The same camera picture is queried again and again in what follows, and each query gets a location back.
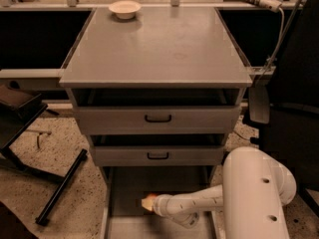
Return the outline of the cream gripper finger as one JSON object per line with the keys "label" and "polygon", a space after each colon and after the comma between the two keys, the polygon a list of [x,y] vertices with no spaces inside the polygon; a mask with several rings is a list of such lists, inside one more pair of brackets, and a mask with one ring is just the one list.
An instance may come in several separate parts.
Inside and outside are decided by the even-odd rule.
{"label": "cream gripper finger", "polygon": [[147,211],[153,211],[154,210],[154,203],[155,198],[154,197],[146,197],[142,200],[142,207],[146,209]]}

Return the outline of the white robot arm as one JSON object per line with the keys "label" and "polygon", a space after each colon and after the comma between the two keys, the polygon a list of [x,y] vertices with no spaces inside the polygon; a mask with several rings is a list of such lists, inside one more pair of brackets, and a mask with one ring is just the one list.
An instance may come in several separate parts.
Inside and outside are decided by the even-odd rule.
{"label": "white robot arm", "polygon": [[226,239],[290,239],[283,207],[296,191],[286,166],[245,146],[226,157],[220,185],[185,194],[150,194],[142,207],[185,228],[194,227],[201,212],[221,207]]}

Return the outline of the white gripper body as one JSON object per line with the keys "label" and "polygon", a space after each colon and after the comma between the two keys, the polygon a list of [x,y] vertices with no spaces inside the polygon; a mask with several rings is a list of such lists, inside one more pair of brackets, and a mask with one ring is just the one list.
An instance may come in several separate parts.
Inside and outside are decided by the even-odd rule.
{"label": "white gripper body", "polygon": [[169,217],[167,210],[168,202],[171,199],[171,195],[161,194],[154,199],[153,212],[161,217]]}

